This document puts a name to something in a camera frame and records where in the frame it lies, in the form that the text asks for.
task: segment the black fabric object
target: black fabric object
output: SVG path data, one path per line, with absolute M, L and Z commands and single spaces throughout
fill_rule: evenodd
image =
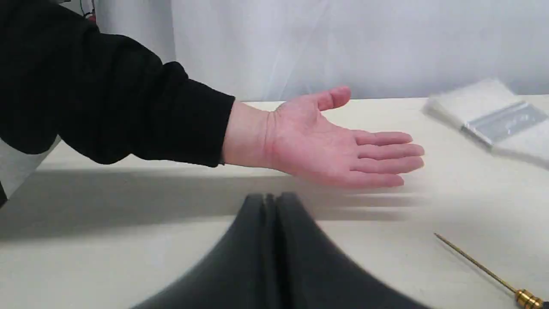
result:
M 2 182 L 0 181 L 0 208 L 8 201 L 8 197 L 5 194 L 4 187 L 2 187 Z
M 250 195 L 187 275 L 134 309 L 427 309 L 341 252 L 297 195 Z
M 101 164 L 221 161 L 235 98 L 180 63 L 50 0 L 1 0 L 0 46 L 0 139 L 11 147 L 43 153 L 60 136 Z

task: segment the gold screwdriver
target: gold screwdriver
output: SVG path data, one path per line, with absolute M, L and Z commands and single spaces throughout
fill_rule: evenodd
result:
M 549 309 L 549 302 L 544 302 L 540 298 L 534 296 L 532 293 L 528 292 L 527 290 L 517 290 L 513 288 L 511 285 L 509 285 L 507 282 L 503 281 L 500 277 L 496 276 L 493 272 L 489 271 L 486 267 L 484 267 L 479 262 L 475 261 L 472 257 L 470 257 L 467 253 L 463 252 L 460 248 L 456 247 L 454 244 L 449 242 L 446 238 L 440 236 L 439 234 L 435 233 L 435 236 L 442 240 L 445 244 L 449 245 L 452 249 L 454 249 L 457 253 L 462 255 L 464 258 L 468 259 L 471 263 L 475 264 L 478 268 L 482 269 L 485 273 L 490 275 L 490 277 L 494 278 L 494 280 L 501 283 L 503 286 L 505 286 L 509 291 L 514 293 L 515 301 L 517 304 L 523 308 L 523 309 Z

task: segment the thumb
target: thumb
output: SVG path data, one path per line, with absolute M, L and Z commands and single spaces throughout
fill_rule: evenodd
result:
M 318 109 L 325 111 L 327 109 L 334 109 L 347 104 L 347 102 L 351 99 L 351 90 L 349 87 L 343 86 L 317 93 L 314 96 L 316 97 Z

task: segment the finger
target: finger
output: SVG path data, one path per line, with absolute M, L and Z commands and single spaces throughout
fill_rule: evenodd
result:
M 413 138 L 403 132 L 377 132 L 370 133 L 362 130 L 354 130 L 355 140 L 358 145 L 391 145 L 406 144 L 413 141 Z
M 423 147 L 415 144 L 393 144 L 385 146 L 362 145 L 358 147 L 359 159 L 400 159 L 405 157 L 418 157 L 424 154 L 425 150 Z
M 374 189 L 381 187 L 398 187 L 404 184 L 398 175 L 366 174 L 349 172 L 345 178 L 345 186 L 349 189 Z
M 421 157 L 405 157 L 400 159 L 374 160 L 358 159 L 351 170 L 372 174 L 402 174 L 423 167 Z
M 334 109 L 341 107 L 351 99 L 351 90 L 348 87 L 332 88 L 328 91 L 317 93 L 316 102 L 318 109 L 325 111 L 327 109 Z

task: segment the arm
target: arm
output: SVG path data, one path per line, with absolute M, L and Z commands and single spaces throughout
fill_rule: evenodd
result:
M 14 148 L 40 153 L 59 135 L 103 164 L 133 154 L 214 167 L 222 153 L 226 163 L 263 164 L 267 113 L 48 0 L 7 2 L 0 137 Z

